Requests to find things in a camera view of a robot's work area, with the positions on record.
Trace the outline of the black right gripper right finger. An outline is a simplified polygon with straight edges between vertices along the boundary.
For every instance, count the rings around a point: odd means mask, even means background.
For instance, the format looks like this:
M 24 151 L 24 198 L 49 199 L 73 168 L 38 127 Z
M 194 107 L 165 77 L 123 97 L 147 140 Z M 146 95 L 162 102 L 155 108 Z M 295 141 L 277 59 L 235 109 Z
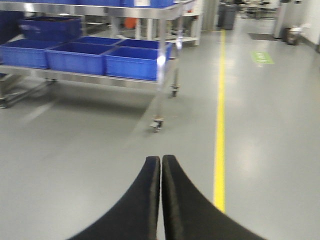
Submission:
M 218 210 L 192 183 L 174 155 L 162 157 L 162 211 L 167 240 L 260 240 Z

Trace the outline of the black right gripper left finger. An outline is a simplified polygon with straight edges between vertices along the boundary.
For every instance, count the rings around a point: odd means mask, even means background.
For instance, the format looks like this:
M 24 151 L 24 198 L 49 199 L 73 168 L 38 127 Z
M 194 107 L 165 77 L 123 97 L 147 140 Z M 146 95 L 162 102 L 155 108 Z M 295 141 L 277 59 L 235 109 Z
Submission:
M 116 204 L 72 240 L 155 240 L 160 202 L 160 158 L 148 156 Z

